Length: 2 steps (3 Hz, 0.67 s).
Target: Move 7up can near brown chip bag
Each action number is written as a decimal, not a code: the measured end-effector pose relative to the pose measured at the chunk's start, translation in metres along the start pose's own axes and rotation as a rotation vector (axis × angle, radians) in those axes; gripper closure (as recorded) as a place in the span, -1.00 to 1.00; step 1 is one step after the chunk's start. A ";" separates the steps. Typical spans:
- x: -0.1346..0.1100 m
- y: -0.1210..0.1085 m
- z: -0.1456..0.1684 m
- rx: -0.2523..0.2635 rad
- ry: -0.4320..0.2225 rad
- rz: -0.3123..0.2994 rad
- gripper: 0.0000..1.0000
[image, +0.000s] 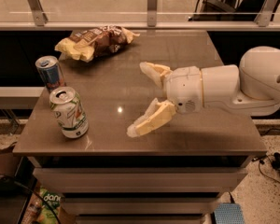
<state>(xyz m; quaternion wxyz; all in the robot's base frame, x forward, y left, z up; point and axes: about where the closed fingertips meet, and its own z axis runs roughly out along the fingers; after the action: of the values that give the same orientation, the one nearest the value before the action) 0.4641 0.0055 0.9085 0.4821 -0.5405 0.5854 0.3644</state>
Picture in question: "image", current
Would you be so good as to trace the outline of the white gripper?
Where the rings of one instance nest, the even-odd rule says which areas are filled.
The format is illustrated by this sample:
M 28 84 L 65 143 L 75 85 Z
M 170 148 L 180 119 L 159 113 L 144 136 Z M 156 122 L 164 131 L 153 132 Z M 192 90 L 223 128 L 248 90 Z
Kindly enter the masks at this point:
M 127 135 L 138 137 L 159 129 L 168 123 L 177 113 L 198 112 L 203 106 L 203 88 L 201 70 L 196 66 L 177 68 L 172 72 L 166 65 L 142 62 L 141 71 L 157 87 L 163 88 L 169 100 L 160 102 L 155 98 L 145 114 L 127 129 Z

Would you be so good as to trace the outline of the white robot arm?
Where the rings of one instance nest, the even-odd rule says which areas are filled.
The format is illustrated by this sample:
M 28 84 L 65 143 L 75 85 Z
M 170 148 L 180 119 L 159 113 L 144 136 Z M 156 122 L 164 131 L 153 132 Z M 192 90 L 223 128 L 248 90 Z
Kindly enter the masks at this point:
M 280 107 L 280 49 L 249 49 L 238 65 L 175 70 L 142 62 L 141 71 L 163 90 L 165 100 L 154 99 L 143 116 L 127 129 L 138 137 L 159 129 L 172 117 L 215 107 L 248 116 L 267 116 Z

